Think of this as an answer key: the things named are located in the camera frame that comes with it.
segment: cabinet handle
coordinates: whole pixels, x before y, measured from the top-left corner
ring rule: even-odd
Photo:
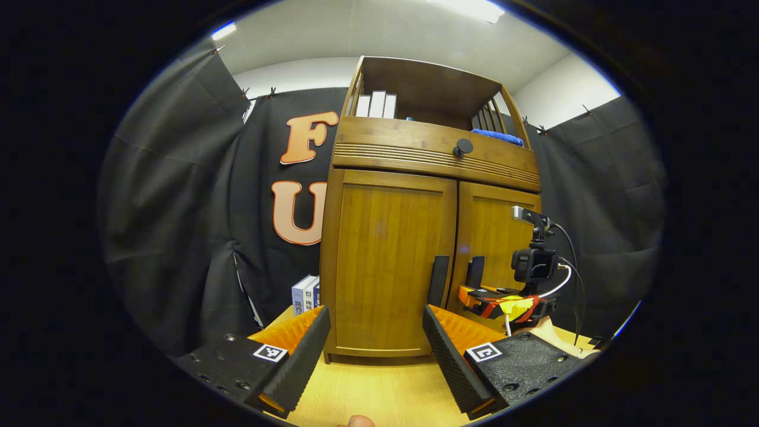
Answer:
[[[432,263],[432,277],[430,278],[430,290],[427,291],[427,304],[435,305],[436,307],[442,305],[447,276],[448,256],[436,255],[435,261]]]
[[[456,142],[456,146],[453,147],[453,155],[456,157],[463,157],[467,153],[471,153],[474,150],[472,141],[467,138],[462,138]]]

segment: table surface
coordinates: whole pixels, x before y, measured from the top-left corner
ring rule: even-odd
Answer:
[[[288,307],[268,327],[293,318]],[[531,331],[538,337],[573,356],[592,353],[590,338],[575,335],[544,318]],[[433,356],[369,358],[332,355],[313,370],[298,407],[286,419],[295,425],[335,427],[348,424],[353,415],[369,417],[376,427],[434,425],[440,427],[468,424],[469,418],[458,411]]]

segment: white book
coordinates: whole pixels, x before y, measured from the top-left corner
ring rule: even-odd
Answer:
[[[369,104],[369,117],[382,118],[385,109],[385,91],[375,90],[372,92],[372,102]]]
[[[316,279],[315,276],[306,276],[292,287],[292,311],[297,315],[305,313],[303,289]]]
[[[388,93],[385,95],[385,109],[382,113],[382,117],[385,119],[394,119],[395,118],[395,100],[398,98],[398,95],[394,93]]]
[[[369,117],[369,102],[371,99],[372,97],[370,95],[360,95],[358,97],[356,117]]]
[[[308,284],[305,288],[303,288],[303,313],[313,310],[315,307],[314,305],[314,297],[313,297],[313,288],[319,284],[319,279],[316,278],[315,280],[312,280],[311,283]]]

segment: black backdrop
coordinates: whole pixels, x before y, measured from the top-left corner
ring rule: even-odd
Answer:
[[[666,173],[637,109],[621,96],[530,139],[542,183],[543,212],[566,229],[586,291],[581,334],[609,339],[653,281],[664,227]],[[568,260],[559,230],[546,241]],[[557,274],[554,283],[561,280]],[[575,330],[569,295],[551,315]]]
[[[240,134],[229,189],[231,229],[235,246],[250,281],[250,296],[264,324],[291,304],[291,286],[308,274],[319,274],[321,244],[298,245],[285,241],[274,230],[272,184],[292,181],[301,185],[294,200],[293,221],[301,229],[313,223],[314,196],[308,188],[326,182],[337,126],[326,125],[321,146],[309,142],[316,152],[312,160],[281,164],[287,151],[294,117],[335,112],[345,101],[345,87],[296,90],[259,96]]]
[[[235,274],[229,171],[249,102],[210,40],[134,102],[102,165],[98,224],[113,286],[164,352],[256,330]]]

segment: black camera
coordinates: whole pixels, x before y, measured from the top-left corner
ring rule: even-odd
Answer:
[[[522,283],[539,283],[550,280],[556,265],[556,251],[530,248],[514,251],[512,269],[514,280]]]

